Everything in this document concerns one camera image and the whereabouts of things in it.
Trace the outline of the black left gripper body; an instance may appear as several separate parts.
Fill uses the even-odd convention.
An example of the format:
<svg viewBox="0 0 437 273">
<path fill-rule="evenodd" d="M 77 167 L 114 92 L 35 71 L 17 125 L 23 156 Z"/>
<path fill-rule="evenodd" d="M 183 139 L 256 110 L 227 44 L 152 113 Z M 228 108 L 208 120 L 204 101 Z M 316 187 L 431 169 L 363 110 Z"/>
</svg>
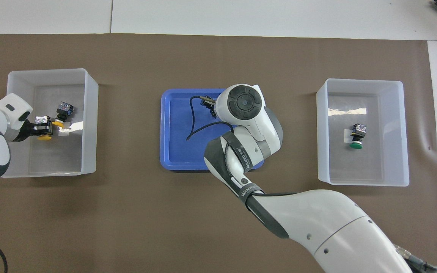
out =
<svg viewBox="0 0 437 273">
<path fill-rule="evenodd" d="M 33 123 L 31 123 L 28 119 L 26 119 L 21 129 L 19 130 L 18 135 L 12 140 L 12 142 L 22 142 L 34 135 L 35 135 L 35 131 L 34 131 Z"/>
</svg>

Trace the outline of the yellow push button switch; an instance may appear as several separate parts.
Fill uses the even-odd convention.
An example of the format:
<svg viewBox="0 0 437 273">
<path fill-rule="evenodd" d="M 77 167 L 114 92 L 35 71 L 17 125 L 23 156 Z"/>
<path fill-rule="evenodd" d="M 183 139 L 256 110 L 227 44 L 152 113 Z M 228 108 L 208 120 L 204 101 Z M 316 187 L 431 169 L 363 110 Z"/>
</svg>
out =
<svg viewBox="0 0 437 273">
<path fill-rule="evenodd" d="M 71 116 L 75 107 L 69 103 L 61 102 L 56 110 L 57 116 L 52 121 L 54 126 L 58 126 L 60 128 L 64 128 L 64 124 L 67 121 L 68 117 Z"/>
<path fill-rule="evenodd" d="M 52 123 L 51 117 L 50 116 L 36 116 L 35 117 L 35 123 Z M 43 140 L 43 141 L 47 141 L 47 140 L 51 140 L 51 138 L 47 137 L 38 137 L 39 140 Z"/>
</svg>

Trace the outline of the green push button switch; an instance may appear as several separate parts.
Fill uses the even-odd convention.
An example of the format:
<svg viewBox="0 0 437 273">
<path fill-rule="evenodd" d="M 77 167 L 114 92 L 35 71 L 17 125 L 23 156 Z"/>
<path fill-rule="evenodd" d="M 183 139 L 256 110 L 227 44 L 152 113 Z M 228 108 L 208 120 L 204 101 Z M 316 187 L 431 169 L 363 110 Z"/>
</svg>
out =
<svg viewBox="0 0 437 273">
<path fill-rule="evenodd" d="M 363 138 L 366 136 L 366 125 L 356 123 L 351 128 L 350 137 L 352 138 L 350 147 L 353 149 L 362 149 Z"/>
</svg>

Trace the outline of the translucent white plastic box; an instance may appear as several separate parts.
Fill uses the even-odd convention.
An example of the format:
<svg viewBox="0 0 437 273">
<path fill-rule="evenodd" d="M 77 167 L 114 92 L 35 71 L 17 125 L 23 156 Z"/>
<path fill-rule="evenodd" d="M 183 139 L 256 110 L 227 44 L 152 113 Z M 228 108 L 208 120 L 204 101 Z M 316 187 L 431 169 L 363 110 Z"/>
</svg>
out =
<svg viewBox="0 0 437 273">
<path fill-rule="evenodd" d="M 331 185 L 409 185 L 402 82 L 327 79 L 316 100 L 320 181 Z M 359 150 L 344 142 L 344 129 L 356 123 L 366 125 Z"/>
<path fill-rule="evenodd" d="M 99 85 L 83 68 L 12 71 L 7 93 L 25 100 L 36 116 L 57 116 L 63 101 L 75 107 L 64 124 L 68 136 L 59 136 L 53 128 L 51 140 L 30 136 L 22 142 L 10 142 L 11 162 L 5 178 L 81 175 L 96 170 Z"/>
</svg>

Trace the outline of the blue plastic tray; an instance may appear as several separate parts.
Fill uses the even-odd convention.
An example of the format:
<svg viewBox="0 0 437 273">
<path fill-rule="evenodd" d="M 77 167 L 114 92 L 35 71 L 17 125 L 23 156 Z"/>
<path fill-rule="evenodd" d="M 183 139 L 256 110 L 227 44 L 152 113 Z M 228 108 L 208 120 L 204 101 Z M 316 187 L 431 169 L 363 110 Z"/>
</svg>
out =
<svg viewBox="0 0 437 273">
<path fill-rule="evenodd" d="M 160 162 L 165 169 L 181 172 L 204 171 L 208 143 L 230 128 L 214 119 L 201 105 L 202 97 L 215 100 L 223 88 L 169 89 L 161 98 Z"/>
</svg>

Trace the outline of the brown paper table mat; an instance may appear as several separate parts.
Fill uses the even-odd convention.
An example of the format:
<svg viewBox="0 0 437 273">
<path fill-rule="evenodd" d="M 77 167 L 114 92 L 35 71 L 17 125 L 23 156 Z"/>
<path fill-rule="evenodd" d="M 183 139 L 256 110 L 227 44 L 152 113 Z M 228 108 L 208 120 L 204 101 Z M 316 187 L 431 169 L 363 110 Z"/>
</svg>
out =
<svg viewBox="0 0 437 273">
<path fill-rule="evenodd" d="M 348 195 L 395 244 L 437 265 L 437 136 L 426 41 L 172 35 L 0 35 L 12 71 L 83 68 L 99 84 L 96 172 L 0 179 L 9 273 L 321 273 L 211 173 L 160 164 L 160 99 L 173 88 L 259 85 L 284 130 L 248 173 L 268 193 Z M 335 186 L 317 176 L 316 92 L 329 78 L 404 85 L 410 183 Z"/>
</svg>

